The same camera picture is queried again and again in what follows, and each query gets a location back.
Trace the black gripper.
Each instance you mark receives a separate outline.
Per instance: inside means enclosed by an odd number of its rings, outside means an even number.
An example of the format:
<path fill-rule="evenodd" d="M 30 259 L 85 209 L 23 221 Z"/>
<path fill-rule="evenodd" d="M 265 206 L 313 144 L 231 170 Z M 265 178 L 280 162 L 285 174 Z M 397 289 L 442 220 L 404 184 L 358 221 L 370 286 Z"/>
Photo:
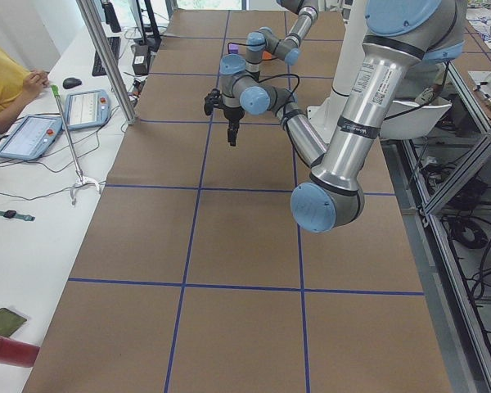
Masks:
<path fill-rule="evenodd" d="M 227 142 L 231 147 L 236 146 L 237 130 L 240 127 L 241 119 L 245 116 L 245 110 L 241 106 L 223 108 L 224 117 L 228 121 Z"/>

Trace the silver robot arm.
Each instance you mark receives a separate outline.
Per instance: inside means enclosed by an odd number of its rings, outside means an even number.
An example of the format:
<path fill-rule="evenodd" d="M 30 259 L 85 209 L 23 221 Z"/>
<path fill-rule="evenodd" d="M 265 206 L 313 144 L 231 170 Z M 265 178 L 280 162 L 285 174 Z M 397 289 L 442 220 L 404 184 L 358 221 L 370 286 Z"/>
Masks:
<path fill-rule="evenodd" d="M 221 94 L 216 106 L 229 122 L 228 141 L 236 141 L 245 114 L 273 113 L 293 148 L 309 167 L 309 180 L 291 194 L 298 225 L 323 233 L 354 221 L 363 211 L 358 183 L 372 144 L 378 137 L 406 73 L 423 62 L 449 63 L 462 52 L 467 4 L 464 1 L 354 1 L 349 8 L 341 61 L 355 73 L 338 118 L 322 139 L 293 93 L 259 79 L 262 55 L 268 52 L 292 65 L 301 44 L 318 20 L 317 1 L 284 1 L 297 19 L 285 38 L 270 29 L 252 32 L 245 55 L 223 56 Z"/>
<path fill-rule="evenodd" d="M 257 82 L 265 52 L 289 66 L 297 62 L 302 42 L 318 20 L 319 12 L 327 8 L 327 2 L 319 0 L 281 0 L 277 3 L 296 14 L 297 19 L 285 38 L 278 38 L 269 27 L 262 27 L 248 34 L 245 44 L 245 70 Z"/>

